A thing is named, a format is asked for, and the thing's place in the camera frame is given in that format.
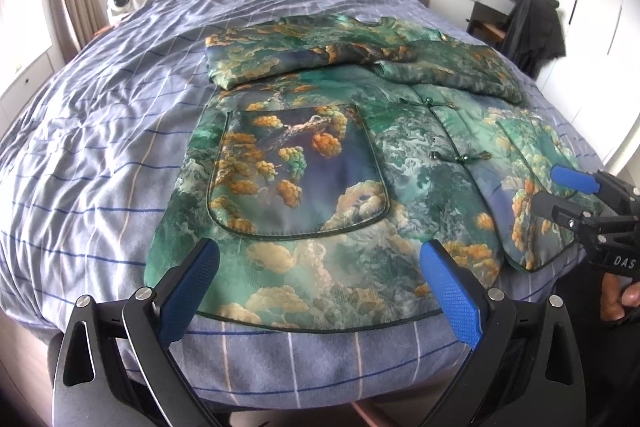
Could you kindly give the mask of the right hand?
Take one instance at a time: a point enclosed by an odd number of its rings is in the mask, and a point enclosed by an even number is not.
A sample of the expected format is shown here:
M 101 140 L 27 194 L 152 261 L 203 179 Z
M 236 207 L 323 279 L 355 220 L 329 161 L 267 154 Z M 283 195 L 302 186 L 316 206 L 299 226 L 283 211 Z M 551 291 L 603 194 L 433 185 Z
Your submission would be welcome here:
M 638 308 L 639 300 L 640 286 L 638 282 L 623 286 L 622 280 L 617 275 L 611 273 L 603 275 L 600 298 L 602 321 L 623 320 L 628 310 Z

